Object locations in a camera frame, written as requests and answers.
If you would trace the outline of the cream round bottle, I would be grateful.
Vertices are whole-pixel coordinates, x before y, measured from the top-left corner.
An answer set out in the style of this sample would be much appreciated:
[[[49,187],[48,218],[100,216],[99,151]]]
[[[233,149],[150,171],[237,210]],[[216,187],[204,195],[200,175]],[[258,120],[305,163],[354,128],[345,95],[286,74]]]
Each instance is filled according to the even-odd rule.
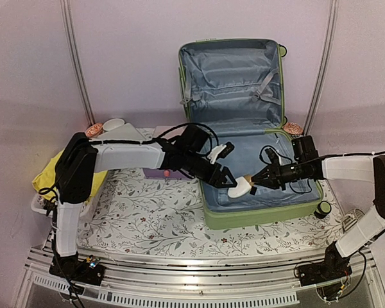
[[[237,185],[228,189],[229,198],[240,198],[249,193],[253,187],[252,176],[245,175],[236,178]]]

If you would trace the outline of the purple drawer box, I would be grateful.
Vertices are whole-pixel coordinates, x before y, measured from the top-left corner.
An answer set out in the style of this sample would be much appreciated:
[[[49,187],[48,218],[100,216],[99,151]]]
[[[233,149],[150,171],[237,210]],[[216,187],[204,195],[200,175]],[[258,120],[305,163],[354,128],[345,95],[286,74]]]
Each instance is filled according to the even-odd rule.
[[[161,180],[190,180],[191,176],[182,173],[181,171],[172,171],[169,169],[142,169],[145,178],[161,179]]]

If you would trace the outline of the green hard-shell suitcase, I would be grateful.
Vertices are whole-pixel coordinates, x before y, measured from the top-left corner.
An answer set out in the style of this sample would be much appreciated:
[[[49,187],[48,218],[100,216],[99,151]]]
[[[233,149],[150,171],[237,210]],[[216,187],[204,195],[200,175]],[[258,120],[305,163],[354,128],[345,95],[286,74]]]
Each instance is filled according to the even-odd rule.
[[[212,128],[218,142],[234,150],[221,163],[234,178],[254,175],[266,165],[266,149],[282,164],[294,160],[283,131],[284,52],[270,39],[191,42],[178,53],[182,103],[188,120]],[[285,189],[257,187],[254,194],[228,197],[226,189],[201,185],[206,225],[213,230],[273,223],[312,214],[323,199],[314,180]]]

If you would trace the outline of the white green drawer box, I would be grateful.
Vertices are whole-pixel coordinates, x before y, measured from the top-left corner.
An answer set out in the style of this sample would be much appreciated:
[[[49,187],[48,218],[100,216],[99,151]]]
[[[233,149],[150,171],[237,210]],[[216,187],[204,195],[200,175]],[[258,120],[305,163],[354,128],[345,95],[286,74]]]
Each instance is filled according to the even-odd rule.
[[[143,136],[132,124],[126,123],[125,125],[116,128],[110,132],[103,132],[98,136],[101,140],[128,140],[128,141],[145,141]]]

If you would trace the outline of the yellow garment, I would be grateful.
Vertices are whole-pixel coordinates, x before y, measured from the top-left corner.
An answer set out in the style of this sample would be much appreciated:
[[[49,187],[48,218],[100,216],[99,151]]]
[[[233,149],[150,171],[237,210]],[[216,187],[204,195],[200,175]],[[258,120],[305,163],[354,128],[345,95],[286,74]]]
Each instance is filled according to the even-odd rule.
[[[56,156],[54,156],[47,166],[39,173],[32,181],[32,186],[34,190],[37,192],[40,189],[51,187],[55,182],[55,165],[58,162],[58,159],[61,157],[64,151],[60,151]],[[107,177],[108,171],[102,171],[94,174],[94,178],[92,181],[92,189],[90,192],[89,198],[85,201],[85,203],[89,203],[100,190],[103,182]]]

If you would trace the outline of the white perforated plastic basket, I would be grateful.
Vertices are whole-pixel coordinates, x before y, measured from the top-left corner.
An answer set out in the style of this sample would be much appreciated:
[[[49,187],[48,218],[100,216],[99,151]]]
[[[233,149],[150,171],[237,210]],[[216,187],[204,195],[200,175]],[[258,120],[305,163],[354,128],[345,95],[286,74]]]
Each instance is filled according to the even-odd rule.
[[[92,219],[96,211],[96,207],[99,201],[99,196],[90,197],[88,201],[83,203],[80,212],[80,219],[82,221],[88,221]],[[39,214],[46,214],[47,206],[49,205],[49,201],[46,200],[43,196],[36,194],[31,201],[30,208],[33,212],[37,212]]]

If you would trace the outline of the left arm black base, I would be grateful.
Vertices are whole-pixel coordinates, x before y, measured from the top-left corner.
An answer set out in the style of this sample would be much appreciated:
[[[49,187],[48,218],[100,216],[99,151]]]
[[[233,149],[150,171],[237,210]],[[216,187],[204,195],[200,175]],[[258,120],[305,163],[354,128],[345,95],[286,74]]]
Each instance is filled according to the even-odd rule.
[[[70,282],[100,286],[105,270],[106,267],[100,263],[100,258],[93,255],[81,261],[78,258],[78,253],[68,257],[61,257],[56,250],[53,250],[53,259],[49,273]]]

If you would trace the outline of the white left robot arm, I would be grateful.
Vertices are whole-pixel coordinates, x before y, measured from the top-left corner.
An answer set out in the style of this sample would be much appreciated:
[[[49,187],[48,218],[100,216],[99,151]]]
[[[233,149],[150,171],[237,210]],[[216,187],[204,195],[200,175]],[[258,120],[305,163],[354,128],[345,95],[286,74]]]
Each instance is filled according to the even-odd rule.
[[[90,139],[73,135],[55,164],[55,251],[58,269],[68,278],[78,278],[83,269],[76,237],[81,209],[90,197],[94,177],[125,169],[156,169],[185,173],[216,189],[236,187],[229,168],[218,163],[234,149],[220,143],[215,131],[201,123],[173,126],[151,139]]]

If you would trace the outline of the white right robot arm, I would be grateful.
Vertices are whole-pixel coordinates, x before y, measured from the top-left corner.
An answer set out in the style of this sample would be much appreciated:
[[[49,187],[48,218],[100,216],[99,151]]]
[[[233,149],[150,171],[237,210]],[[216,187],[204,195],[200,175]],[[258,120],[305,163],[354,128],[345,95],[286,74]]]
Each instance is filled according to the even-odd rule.
[[[339,193],[351,195],[360,188],[367,190],[362,197],[351,196],[354,201],[367,201],[364,216],[332,245],[335,255],[319,266],[321,277],[332,280],[343,271],[342,258],[353,255],[385,231],[385,150],[321,156],[311,136],[293,139],[292,146],[295,160],[288,164],[281,164],[277,153],[266,148],[269,163],[249,177],[250,186],[285,190],[301,180],[326,180],[344,184],[346,187]]]

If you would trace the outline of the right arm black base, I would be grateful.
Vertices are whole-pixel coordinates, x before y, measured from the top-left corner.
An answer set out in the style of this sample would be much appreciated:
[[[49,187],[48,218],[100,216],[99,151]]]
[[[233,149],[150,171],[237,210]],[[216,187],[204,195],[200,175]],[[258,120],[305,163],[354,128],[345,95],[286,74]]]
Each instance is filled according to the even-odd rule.
[[[342,257],[333,242],[325,249],[323,261],[301,265],[296,271],[301,286],[310,286],[350,275],[352,269],[349,262],[350,256]]]

